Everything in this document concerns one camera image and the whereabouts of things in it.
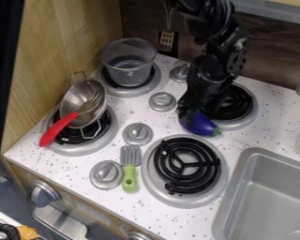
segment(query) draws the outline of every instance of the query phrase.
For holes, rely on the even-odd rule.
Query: silver sink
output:
[[[245,150],[213,235],[216,240],[300,240],[300,162],[261,148]]]

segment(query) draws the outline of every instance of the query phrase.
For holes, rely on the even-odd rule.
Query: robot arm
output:
[[[234,18],[228,0],[165,0],[176,4],[195,42],[205,54],[194,59],[187,75],[187,91],[178,101],[179,117],[199,111],[211,117],[245,63],[248,34]]]

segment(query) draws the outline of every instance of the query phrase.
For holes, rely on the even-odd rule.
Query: green spatula handle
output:
[[[132,164],[127,164],[124,167],[125,176],[122,181],[122,188],[124,191],[133,192],[137,189],[137,182],[136,182],[136,168]]]

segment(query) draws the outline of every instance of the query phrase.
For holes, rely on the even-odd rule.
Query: purple eggplant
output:
[[[196,135],[214,137],[221,134],[219,127],[200,112],[188,111],[179,121],[182,127]]]

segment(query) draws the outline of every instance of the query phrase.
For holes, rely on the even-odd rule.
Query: burner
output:
[[[228,95],[224,98],[218,112],[214,113],[211,119],[233,120],[251,112],[252,96],[243,88],[237,85],[231,85]]]
[[[155,142],[142,158],[142,180],[159,201],[195,208],[215,200],[226,187],[228,167],[210,142],[174,135]]]
[[[103,65],[97,69],[96,74],[96,78],[102,80],[102,82],[106,86],[107,93],[118,98],[133,98],[149,93],[150,91],[155,89],[156,86],[158,86],[161,80],[160,69],[155,63],[152,67],[151,74],[148,80],[145,83],[134,87],[120,86],[119,84],[114,82]]]
[[[258,115],[258,101],[245,86],[234,83],[212,121],[221,131],[234,131],[251,124]]]
[[[57,110],[49,114],[43,122],[43,131],[50,126],[53,121],[58,118]],[[81,132],[78,129],[65,128],[60,133],[55,142],[48,147],[57,154],[70,157],[78,157],[87,154],[95,153],[108,145],[115,137],[118,131],[118,122],[111,108],[107,108],[102,115],[101,121],[102,130],[92,140],[83,139]],[[92,124],[84,128],[86,136],[93,136],[98,129],[98,124]]]
[[[60,119],[60,112],[56,111],[53,115],[53,122],[55,123]],[[88,141],[94,141],[99,139],[104,135],[104,133],[109,129],[109,125],[111,124],[111,116],[109,111],[106,111],[100,117],[100,124],[101,124],[101,131],[97,134],[96,138],[94,139],[85,139],[81,134],[79,129],[74,129],[70,127],[65,127],[55,138],[55,142],[59,144],[78,144],[78,143],[85,143]],[[99,125],[98,122],[94,122],[89,126],[83,129],[83,133],[86,137],[92,137],[95,135],[96,131],[98,131]]]
[[[193,158],[185,162],[182,156]],[[162,141],[154,163],[157,173],[167,181],[170,194],[197,193],[214,185],[219,177],[220,159],[206,144],[189,138]]]

